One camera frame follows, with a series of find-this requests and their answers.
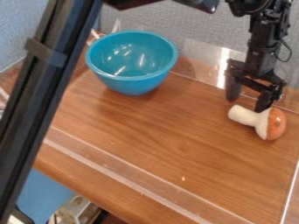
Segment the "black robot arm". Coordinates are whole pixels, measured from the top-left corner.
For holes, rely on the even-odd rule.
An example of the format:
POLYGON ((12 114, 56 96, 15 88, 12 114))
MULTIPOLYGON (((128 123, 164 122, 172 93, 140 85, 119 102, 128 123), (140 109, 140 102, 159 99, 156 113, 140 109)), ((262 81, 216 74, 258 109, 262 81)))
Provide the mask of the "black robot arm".
POLYGON ((227 60, 226 97, 234 102, 246 86, 260 93, 255 111, 263 112, 283 96, 286 81, 276 75, 276 62, 287 62, 279 57, 282 46, 292 51, 284 42, 290 28, 292 0, 224 0, 232 15, 250 16, 247 57, 244 61, 227 60))

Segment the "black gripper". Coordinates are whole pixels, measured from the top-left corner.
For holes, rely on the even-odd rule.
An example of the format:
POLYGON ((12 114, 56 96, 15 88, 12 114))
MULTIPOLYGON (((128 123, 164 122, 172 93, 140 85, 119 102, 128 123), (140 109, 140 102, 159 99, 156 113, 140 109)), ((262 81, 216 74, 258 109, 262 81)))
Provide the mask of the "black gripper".
POLYGON ((274 101, 283 96, 286 81, 276 75, 280 45, 247 49, 244 61, 228 59, 226 69, 226 97, 230 102, 239 98, 242 87, 246 86, 260 93, 256 100, 258 113, 268 109, 274 101))

